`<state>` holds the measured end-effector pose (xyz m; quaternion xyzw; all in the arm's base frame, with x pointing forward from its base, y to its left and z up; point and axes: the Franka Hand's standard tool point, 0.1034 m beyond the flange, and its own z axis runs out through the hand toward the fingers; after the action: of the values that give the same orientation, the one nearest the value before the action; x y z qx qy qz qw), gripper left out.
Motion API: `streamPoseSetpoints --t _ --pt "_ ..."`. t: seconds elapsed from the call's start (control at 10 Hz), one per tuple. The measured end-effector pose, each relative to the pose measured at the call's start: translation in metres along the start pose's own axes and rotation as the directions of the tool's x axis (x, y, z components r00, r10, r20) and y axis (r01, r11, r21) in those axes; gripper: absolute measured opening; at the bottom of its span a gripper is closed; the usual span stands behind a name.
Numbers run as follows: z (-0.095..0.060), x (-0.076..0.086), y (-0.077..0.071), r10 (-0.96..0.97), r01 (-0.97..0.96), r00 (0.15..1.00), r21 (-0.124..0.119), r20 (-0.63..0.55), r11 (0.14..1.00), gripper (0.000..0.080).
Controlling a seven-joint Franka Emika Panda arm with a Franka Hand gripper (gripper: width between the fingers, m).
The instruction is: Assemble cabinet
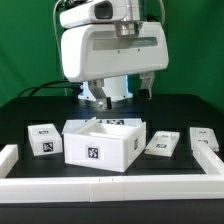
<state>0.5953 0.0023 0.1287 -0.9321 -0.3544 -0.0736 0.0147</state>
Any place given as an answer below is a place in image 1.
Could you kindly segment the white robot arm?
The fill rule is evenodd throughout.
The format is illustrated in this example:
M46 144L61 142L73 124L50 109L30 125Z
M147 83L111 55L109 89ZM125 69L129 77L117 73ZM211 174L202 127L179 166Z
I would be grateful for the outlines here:
M65 77L84 84L79 97L99 109L132 95L127 77L138 74L151 95L154 73L168 66L162 24L148 21L144 0L67 0L61 62Z

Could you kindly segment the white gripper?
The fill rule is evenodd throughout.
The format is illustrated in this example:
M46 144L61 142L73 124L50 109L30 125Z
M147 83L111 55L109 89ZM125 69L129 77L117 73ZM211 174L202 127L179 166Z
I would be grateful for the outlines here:
M99 109L112 108L103 79L141 73L138 93L151 99L155 74L149 71L166 69L169 62L159 23L143 23L137 36L126 37L117 37L112 24L72 28L62 35L61 55L66 78L70 82L89 81Z

